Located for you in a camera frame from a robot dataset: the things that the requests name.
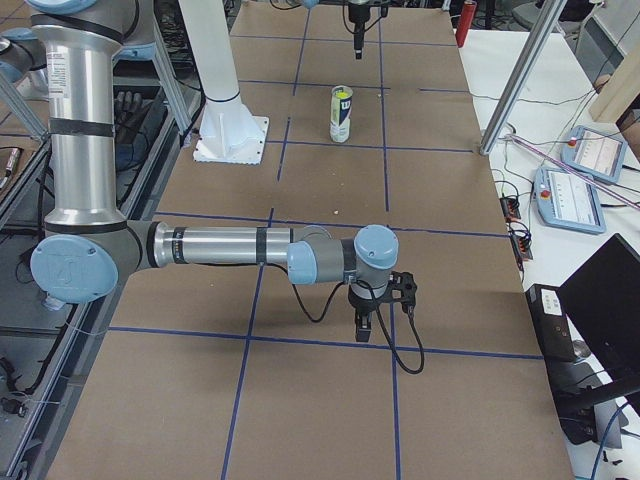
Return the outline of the red cylinder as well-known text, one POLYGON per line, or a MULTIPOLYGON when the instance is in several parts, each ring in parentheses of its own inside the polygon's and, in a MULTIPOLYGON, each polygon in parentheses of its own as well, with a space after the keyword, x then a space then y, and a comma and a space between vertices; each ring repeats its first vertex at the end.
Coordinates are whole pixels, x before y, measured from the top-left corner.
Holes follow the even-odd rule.
POLYGON ((458 48, 462 48, 465 44, 468 31, 471 28, 471 24, 475 16, 476 8, 477 2, 475 0, 465 0, 462 4, 455 32, 455 39, 458 48))

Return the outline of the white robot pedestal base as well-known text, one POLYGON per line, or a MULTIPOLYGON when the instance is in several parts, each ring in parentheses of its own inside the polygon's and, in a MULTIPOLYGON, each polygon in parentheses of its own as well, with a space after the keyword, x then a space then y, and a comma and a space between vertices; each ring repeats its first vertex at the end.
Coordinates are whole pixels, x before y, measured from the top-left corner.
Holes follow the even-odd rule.
POLYGON ((241 98, 223 3, 179 5, 206 100, 194 160, 257 165, 269 119, 252 115, 241 98))

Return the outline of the teach pendant far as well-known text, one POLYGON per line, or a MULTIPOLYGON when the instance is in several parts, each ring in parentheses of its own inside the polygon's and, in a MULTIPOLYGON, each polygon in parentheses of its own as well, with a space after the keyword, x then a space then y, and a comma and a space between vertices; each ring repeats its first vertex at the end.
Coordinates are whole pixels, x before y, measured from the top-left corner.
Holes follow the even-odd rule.
POLYGON ((606 184, 619 180, 628 143, 620 134, 606 134, 586 126, 569 133, 561 150, 561 161, 606 184))

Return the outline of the teach pendant near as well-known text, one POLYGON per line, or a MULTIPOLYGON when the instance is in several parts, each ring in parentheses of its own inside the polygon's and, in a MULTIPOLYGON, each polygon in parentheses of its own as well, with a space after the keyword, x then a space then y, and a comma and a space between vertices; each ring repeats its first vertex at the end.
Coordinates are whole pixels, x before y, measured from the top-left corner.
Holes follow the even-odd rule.
POLYGON ((534 199, 549 227, 594 235, 606 231, 596 189, 576 175, 541 166, 535 175, 534 199))

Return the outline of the black desktop box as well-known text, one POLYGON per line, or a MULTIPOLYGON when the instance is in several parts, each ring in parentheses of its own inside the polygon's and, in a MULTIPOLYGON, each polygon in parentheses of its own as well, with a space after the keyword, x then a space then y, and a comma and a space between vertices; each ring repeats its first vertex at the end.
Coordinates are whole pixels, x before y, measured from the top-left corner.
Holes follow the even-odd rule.
POLYGON ((573 362, 575 360, 573 343, 557 288, 533 284, 527 290, 526 297, 543 356, 554 361, 573 362))

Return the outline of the clear tennis ball can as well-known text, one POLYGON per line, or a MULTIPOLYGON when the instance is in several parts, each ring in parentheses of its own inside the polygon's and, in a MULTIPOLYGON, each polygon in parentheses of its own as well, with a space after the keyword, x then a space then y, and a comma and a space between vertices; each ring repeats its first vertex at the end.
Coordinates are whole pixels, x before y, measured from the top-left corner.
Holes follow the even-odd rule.
POLYGON ((344 143, 349 139, 351 122, 351 105, 353 90, 345 85, 338 85, 331 90, 330 137, 337 143, 344 143), (336 92, 346 91, 350 95, 346 99, 336 97, 336 92))

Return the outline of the aluminium frame column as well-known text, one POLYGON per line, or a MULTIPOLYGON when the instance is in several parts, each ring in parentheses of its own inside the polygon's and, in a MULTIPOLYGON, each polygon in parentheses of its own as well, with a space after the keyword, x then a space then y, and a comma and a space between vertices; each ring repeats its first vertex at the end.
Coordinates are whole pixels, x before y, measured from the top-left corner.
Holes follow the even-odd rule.
POLYGON ((534 23, 505 89, 482 136, 479 153, 488 156, 506 125, 520 93, 539 58, 546 41, 566 6, 566 0, 545 1, 534 23))

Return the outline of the teach pendant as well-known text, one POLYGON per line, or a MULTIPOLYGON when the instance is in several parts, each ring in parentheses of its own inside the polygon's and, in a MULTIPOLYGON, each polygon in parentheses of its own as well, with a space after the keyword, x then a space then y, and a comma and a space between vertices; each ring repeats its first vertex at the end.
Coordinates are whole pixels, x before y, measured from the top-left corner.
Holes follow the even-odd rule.
POLYGON ((619 180, 628 143, 620 134, 606 134, 586 126, 569 133, 561 150, 561 161, 606 184, 619 180))
POLYGON ((576 175, 541 166, 535 175, 534 199, 549 227, 594 235, 606 231, 596 189, 576 175))

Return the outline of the black computer monitor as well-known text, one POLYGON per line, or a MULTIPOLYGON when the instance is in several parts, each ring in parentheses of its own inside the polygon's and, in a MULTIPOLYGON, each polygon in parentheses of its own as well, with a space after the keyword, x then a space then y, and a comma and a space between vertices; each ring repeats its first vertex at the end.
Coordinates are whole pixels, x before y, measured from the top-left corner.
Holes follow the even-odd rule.
POLYGON ((560 303, 611 381, 579 394, 560 393, 569 415, 629 397, 639 407, 639 253, 616 233, 558 290, 560 303))

